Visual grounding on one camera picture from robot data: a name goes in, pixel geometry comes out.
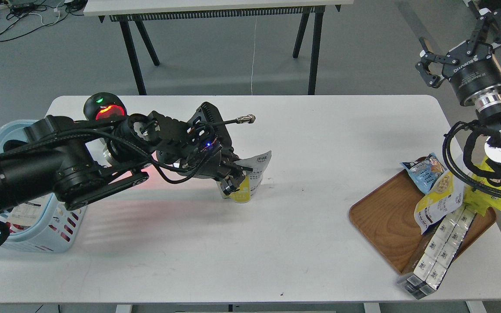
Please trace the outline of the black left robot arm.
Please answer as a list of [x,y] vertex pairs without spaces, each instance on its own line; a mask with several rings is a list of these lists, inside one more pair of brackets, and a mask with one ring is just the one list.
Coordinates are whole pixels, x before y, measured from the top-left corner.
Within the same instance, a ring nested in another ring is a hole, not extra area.
[[[191,178],[219,182],[228,196],[252,168],[238,164],[226,125],[254,123],[248,114],[223,120],[202,103],[189,121],[152,111],[92,119],[48,115],[24,129],[27,141],[12,141],[0,153],[0,212],[53,193],[72,211],[148,179],[148,166],[170,184]],[[10,235],[0,221],[0,246]]]

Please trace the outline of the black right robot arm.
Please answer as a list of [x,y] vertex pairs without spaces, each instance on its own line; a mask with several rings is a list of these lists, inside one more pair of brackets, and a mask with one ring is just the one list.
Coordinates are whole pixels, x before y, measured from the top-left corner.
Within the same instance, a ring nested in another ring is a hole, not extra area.
[[465,166],[476,176],[501,181],[501,66],[494,54],[501,47],[501,10],[479,9],[476,18],[471,37],[445,55],[434,54],[428,40],[420,37],[423,49],[415,67],[428,87],[438,88],[448,81],[460,105],[476,110],[476,120],[457,122],[445,134],[445,165],[474,190],[501,198],[497,186],[475,181],[451,157],[451,139],[460,130],[470,130],[464,146]]

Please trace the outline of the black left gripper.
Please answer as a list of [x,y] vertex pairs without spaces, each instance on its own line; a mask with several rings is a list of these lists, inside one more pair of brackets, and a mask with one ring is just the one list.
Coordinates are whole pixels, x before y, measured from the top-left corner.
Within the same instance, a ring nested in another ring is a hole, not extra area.
[[166,117],[152,111],[148,115],[148,141],[156,152],[156,169],[169,181],[164,169],[190,178],[211,178],[220,183],[224,195],[237,190],[244,180],[244,172],[253,172],[249,166],[237,162],[227,125],[240,123],[237,117],[223,120],[217,107],[203,102],[188,121]]

